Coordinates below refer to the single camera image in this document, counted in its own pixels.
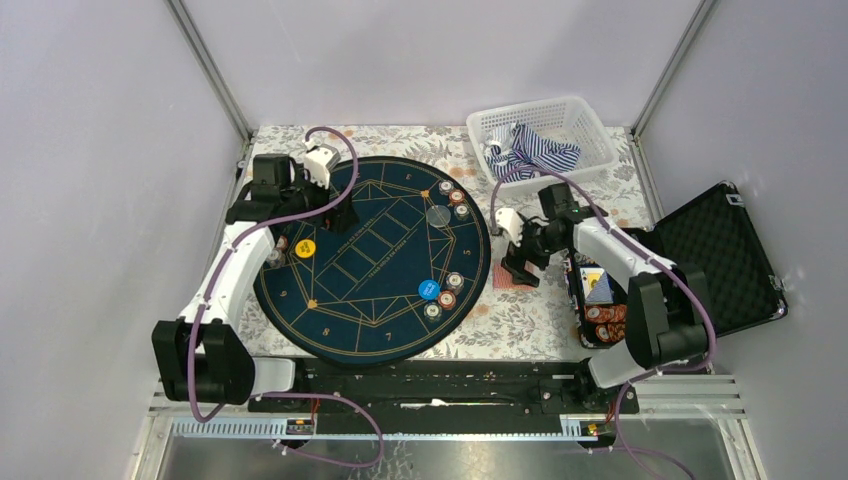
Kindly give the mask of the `blue small blind button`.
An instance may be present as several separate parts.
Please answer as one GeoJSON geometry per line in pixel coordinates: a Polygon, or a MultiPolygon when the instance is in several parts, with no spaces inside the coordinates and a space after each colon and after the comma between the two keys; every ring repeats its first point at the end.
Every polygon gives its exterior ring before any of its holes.
{"type": "Polygon", "coordinates": [[[433,301],[438,298],[441,292],[440,284],[432,279],[422,281],[418,286],[418,295],[427,301],[433,301]]]}

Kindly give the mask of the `red 5 chip stack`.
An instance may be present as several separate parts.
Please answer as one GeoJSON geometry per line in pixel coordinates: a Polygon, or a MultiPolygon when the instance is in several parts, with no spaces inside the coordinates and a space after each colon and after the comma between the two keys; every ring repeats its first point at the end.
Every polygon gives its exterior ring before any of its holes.
{"type": "Polygon", "coordinates": [[[280,236],[275,245],[275,249],[285,252],[289,246],[289,241],[285,236],[280,236]]]}

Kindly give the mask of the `red playing card deck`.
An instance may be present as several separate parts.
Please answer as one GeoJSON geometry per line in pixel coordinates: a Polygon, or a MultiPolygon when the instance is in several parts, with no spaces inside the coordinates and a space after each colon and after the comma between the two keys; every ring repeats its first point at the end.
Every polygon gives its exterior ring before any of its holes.
{"type": "Polygon", "coordinates": [[[512,275],[504,269],[499,263],[496,263],[492,268],[492,284],[496,290],[533,290],[531,285],[516,284],[513,282],[512,275]]]}

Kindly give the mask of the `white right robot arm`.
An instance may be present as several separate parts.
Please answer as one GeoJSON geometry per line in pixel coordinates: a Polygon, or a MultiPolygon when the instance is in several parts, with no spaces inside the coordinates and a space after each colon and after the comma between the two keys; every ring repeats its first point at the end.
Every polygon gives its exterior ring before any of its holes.
{"type": "Polygon", "coordinates": [[[544,223],[507,207],[493,209],[491,220],[509,239],[501,264],[514,283],[537,286],[525,265],[545,269],[552,254],[567,250],[591,258],[625,292],[624,339],[589,359],[588,375],[573,386],[577,405],[597,412],[612,400],[613,387],[664,368],[681,371],[695,357],[708,362],[716,334],[704,273],[650,251],[592,200],[579,204],[572,196],[577,189],[566,181],[540,191],[544,223]]]}

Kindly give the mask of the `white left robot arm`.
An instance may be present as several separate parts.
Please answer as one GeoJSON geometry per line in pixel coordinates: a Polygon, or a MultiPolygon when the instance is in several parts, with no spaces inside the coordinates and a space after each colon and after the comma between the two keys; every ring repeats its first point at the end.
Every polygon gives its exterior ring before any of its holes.
{"type": "Polygon", "coordinates": [[[311,148],[293,159],[262,154],[253,177],[225,216],[213,265],[189,304],[160,321],[152,345],[165,396],[178,402],[240,405],[271,392],[288,411],[309,401],[310,385],[287,358],[255,358],[237,335],[248,293],[262,267],[280,252],[282,228],[291,220],[340,230],[354,223],[351,198],[338,199],[330,184],[337,150],[311,148]]]}

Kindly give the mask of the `clear dealer button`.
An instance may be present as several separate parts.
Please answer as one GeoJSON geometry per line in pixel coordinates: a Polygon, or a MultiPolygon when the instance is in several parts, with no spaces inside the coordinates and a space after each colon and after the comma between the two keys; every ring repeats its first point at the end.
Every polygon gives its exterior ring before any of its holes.
{"type": "Polygon", "coordinates": [[[444,205],[430,206],[425,212],[427,223],[434,228],[444,228],[450,224],[451,210],[444,205]]]}

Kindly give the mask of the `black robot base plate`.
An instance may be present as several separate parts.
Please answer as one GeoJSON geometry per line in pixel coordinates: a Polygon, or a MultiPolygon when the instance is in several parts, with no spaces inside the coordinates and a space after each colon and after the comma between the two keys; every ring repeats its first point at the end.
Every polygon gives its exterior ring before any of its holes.
{"type": "Polygon", "coordinates": [[[369,433],[347,398],[365,409],[385,434],[563,434],[561,420],[609,425],[614,413],[639,410],[634,390],[589,383],[584,362],[407,360],[355,370],[317,359],[296,362],[294,399],[252,400],[252,413],[303,414],[320,434],[369,433]]]}

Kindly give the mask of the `green blue 50 chip stack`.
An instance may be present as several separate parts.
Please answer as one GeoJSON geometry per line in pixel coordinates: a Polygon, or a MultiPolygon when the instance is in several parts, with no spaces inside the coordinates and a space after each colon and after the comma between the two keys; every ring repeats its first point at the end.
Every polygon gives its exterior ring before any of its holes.
{"type": "Polygon", "coordinates": [[[441,306],[437,302],[429,302],[425,305],[423,315],[428,322],[438,322],[443,314],[441,306]]]}

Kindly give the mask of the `yellow big blind button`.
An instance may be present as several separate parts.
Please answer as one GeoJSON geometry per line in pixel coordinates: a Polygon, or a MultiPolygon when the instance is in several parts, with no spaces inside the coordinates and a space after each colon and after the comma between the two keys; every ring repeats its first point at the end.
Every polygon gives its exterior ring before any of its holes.
{"type": "Polygon", "coordinates": [[[294,245],[294,254],[300,259],[312,258],[317,251],[317,245],[313,239],[305,238],[294,245]]]}

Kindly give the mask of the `grey chip stack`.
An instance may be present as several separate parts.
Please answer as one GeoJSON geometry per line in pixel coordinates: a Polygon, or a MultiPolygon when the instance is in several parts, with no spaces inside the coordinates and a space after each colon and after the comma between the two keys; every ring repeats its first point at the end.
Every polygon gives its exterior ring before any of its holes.
{"type": "Polygon", "coordinates": [[[465,279],[459,272],[450,272],[445,277],[445,288],[458,294],[464,287],[465,279]]]}
{"type": "Polygon", "coordinates": [[[285,255],[281,251],[273,249],[266,257],[265,264],[269,269],[280,268],[285,264],[285,255]]]}
{"type": "Polygon", "coordinates": [[[442,195],[448,196],[455,189],[452,181],[444,180],[439,183],[439,191],[442,195]]]}

